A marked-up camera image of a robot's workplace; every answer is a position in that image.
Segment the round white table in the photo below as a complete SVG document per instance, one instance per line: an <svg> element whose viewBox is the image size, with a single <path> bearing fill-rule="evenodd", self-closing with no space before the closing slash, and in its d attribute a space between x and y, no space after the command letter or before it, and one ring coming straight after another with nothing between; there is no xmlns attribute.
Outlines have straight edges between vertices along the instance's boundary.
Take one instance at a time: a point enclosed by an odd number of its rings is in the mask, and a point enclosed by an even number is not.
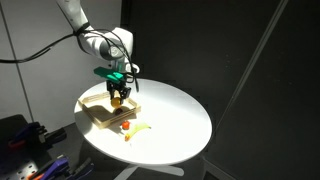
<svg viewBox="0 0 320 180"><path fill-rule="evenodd" d="M99 129L78 103L74 109L76 125L96 149L130 164L116 179L128 178L137 167L182 176L182 169L168 165L186 161L203 150L212 134L210 117L197 100L173 86L146 79L138 82L138 93L134 83L127 83L130 98L141 105L141 112L129 121L146 122L151 129L137 132L126 142L121 122ZM103 92L107 92L105 82L88 89L80 99Z"/></svg>

